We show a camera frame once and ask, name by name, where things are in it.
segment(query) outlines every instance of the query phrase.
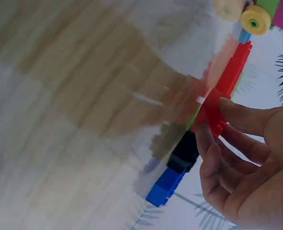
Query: wood grain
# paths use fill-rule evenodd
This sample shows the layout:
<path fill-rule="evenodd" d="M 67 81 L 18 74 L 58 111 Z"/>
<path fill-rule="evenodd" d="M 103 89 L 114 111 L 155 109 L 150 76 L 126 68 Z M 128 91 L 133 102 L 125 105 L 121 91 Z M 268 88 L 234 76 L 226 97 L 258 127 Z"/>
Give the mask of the wood grain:
<path fill-rule="evenodd" d="M 127 20 L 139 3 L 0 0 L 0 230 L 129 229 L 144 211 L 134 185 L 164 171 L 142 174 L 192 86 Z M 161 160 L 185 125 L 168 131 Z"/>

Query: blurry object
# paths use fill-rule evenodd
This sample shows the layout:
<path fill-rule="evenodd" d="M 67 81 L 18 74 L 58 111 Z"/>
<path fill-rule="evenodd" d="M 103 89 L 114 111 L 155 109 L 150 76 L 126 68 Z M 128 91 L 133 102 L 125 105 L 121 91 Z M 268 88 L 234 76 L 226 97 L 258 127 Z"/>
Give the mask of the blurry object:
<path fill-rule="evenodd" d="M 150 37 L 158 48 L 176 43 L 191 27 L 207 28 L 211 15 L 208 0 L 177 0 L 172 13 L 158 20 Z"/>
<path fill-rule="evenodd" d="M 283 29 L 283 0 L 214 0 L 215 12 L 230 22 L 241 20 L 243 32 L 239 41 L 250 35 L 264 35 L 274 26 Z"/>
<path fill-rule="evenodd" d="M 246 0 L 214 0 L 215 12 L 228 22 L 237 22 L 246 2 Z"/>

